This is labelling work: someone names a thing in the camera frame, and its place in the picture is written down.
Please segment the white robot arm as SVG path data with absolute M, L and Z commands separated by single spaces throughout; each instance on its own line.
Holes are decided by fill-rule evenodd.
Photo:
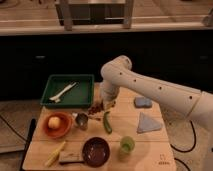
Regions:
M 100 84 L 100 96 L 103 101 L 114 101 L 119 94 L 119 89 L 124 87 L 164 104 L 196 122 L 210 134 L 202 171 L 213 171 L 213 94 L 143 76 L 132 72 L 131 69 L 132 62 L 124 55 L 102 66 L 103 81 Z

